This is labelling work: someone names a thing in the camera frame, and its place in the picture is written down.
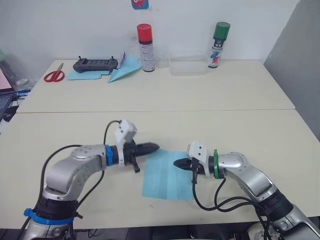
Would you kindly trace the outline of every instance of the laptop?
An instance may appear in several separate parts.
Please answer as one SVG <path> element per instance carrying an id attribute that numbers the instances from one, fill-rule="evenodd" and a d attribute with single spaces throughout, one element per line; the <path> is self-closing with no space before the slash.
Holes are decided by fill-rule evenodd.
<path id="1" fill-rule="evenodd" d="M 0 69 L 0 121 L 2 120 L 7 107 L 11 104 L 14 95 L 14 89 Z"/>

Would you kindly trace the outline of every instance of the red cap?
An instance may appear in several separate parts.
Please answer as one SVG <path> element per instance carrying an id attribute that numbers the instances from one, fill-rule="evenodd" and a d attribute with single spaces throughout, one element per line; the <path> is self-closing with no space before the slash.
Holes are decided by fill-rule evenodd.
<path id="1" fill-rule="evenodd" d="M 138 31 L 138 39 L 141 42 L 149 42 L 152 41 L 152 30 L 151 25 L 149 24 L 139 24 L 136 26 L 136 29 Z"/>

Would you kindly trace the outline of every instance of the black remote controller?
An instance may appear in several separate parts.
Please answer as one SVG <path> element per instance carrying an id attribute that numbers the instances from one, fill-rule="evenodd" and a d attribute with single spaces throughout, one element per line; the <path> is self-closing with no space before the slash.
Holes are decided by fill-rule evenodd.
<path id="1" fill-rule="evenodd" d="M 116 69 L 118 60 L 112 56 L 110 59 L 86 59 L 79 56 L 79 60 L 73 65 L 73 69 L 82 73 L 85 71 L 110 71 Z"/>

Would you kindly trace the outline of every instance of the sticker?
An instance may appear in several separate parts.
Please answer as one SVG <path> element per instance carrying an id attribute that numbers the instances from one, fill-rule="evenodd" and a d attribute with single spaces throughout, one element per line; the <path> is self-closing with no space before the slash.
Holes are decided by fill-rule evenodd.
<path id="1" fill-rule="evenodd" d="M 148 9 L 149 1 L 148 0 L 131 0 L 132 7 L 134 9 Z"/>
<path id="2" fill-rule="evenodd" d="M 140 44 L 142 68 L 147 72 L 155 69 L 153 44 Z"/>
<path id="3" fill-rule="evenodd" d="M 223 39 L 214 39 L 213 38 L 213 44 L 212 44 L 212 48 L 211 48 L 211 52 L 210 52 L 209 67 L 215 68 L 219 65 L 224 42 L 225 41 Z"/>

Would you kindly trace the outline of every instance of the gray wall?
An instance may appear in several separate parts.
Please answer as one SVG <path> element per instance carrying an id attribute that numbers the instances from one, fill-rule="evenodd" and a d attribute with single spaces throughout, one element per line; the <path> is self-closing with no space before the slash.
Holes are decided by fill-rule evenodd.
<path id="1" fill-rule="evenodd" d="M 301 0 L 264 63 L 320 140 L 320 0 Z"/>

